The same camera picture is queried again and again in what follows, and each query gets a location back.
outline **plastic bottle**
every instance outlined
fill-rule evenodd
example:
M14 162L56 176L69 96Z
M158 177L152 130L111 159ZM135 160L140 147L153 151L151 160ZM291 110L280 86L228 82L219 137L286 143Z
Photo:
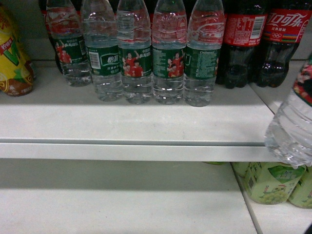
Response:
M221 0L197 0L188 26L184 70L184 100L191 106L206 106L212 98L224 26Z
M2 7L0 25L0 90L12 97L26 95L33 90L33 76L25 66L14 26Z
M248 83L248 66L260 43L269 1L238 0L228 9L216 83L232 89Z
M265 145L282 162L312 164L312 54L268 126Z
M120 0L117 39L124 96L133 104L152 96L151 23L143 0Z
M122 97L118 59L117 23L108 0L84 0L81 8L83 37L97 97Z
M278 87L311 17L311 0L275 0L253 60L250 81Z
M16 41L18 50L20 52L20 55L23 56L23 58L26 61L25 67L29 70L33 79L35 79L36 74L37 74L36 68L35 68L35 65L33 64L33 62L31 61L30 57L28 56L23 43L21 42L20 28L19 28L18 22L15 19L12 12L8 8L6 8L4 5L2 5L1 2L0 2L0 8L2 10L2 13L5 14L5 17L9 20L9 22L12 26L12 33L14 35L14 39Z
M71 2L73 3L77 13L79 14L80 12L80 7L81 7L81 1L82 0L71 0ZM54 46L54 41L53 41L53 38L51 36L51 31L50 31L50 28L49 28L49 24L47 22L47 0L38 0L38 3L39 3L39 8L40 8L40 11L42 13L42 16L43 16L43 19L44 19L44 23L45 23L45 27L46 27L46 30L47 30L47 33L48 33L48 37L49 37L49 41L55 51L55 62L56 62L56 65L59 69L59 71L62 73L62 68L60 66L60 63L59 63L59 57L58 57L58 54L57 54L57 51L55 50L55 46Z
M307 167L288 201L297 207L312 209L312 167Z
M48 0L47 22L63 75L70 86L91 83L79 16L70 0Z
M174 104L182 98L187 19L182 0L158 0L152 27L154 98Z
M251 162L244 178L244 187L251 200L275 205L287 201L306 166L294 169L280 162Z

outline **light green label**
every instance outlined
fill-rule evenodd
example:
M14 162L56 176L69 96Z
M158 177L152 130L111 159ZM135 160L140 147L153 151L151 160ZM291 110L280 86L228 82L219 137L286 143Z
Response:
M83 36L70 39L54 39L61 63L80 63L87 59Z
M184 49L153 48L153 73L160 78L175 78L184 74Z
M119 69L118 46L86 47L91 72L97 76L117 74Z
M220 49L196 50L186 47L184 73L194 79L210 79L216 76Z
M151 47L137 50L119 48L119 63L124 76L149 76L152 73Z

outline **barcode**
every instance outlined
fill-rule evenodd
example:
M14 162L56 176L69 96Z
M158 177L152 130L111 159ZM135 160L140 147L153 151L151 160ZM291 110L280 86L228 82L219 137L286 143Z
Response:
M90 56L91 67L95 68L95 69L101 69L101 64L99 62L98 53L94 53L94 52L89 51L89 56Z
M85 55L86 54L86 47L84 44L84 40L80 40L79 45L80 45L80 50L81 50L82 55Z
M258 39L261 37L262 27L264 25L265 16L255 17L252 34L250 39Z
M249 188L252 189L253 186L254 186L254 181L253 181L253 178L250 177L249 181L248 181L248 185L249 185Z

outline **white shelf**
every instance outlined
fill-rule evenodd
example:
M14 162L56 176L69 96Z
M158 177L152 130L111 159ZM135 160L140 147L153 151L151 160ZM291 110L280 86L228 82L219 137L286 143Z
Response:
M261 88L254 83L251 84L252 89L258 94L264 103L267 104L273 113L277 112L279 106L291 91L293 83L303 63L304 61L291 61L289 64L289 72L284 82L277 88Z
M183 101L102 102L93 86L74 88L56 68L39 68L34 91L0 94L5 158L268 161L263 144L272 112L246 86L216 86L209 106Z
M0 159L0 233L256 234L229 163Z
M312 224L312 209L298 208L289 202L263 205L252 201L237 176L245 202L258 234L303 234Z

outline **dark soda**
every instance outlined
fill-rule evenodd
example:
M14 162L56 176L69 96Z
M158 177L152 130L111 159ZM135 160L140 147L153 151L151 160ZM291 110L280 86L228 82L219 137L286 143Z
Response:
M274 0L261 43L253 58L249 81L260 87L278 87L288 73L311 17L311 0Z
M238 0L227 6L227 22L216 83L226 88L248 83L248 66L269 11L269 0Z

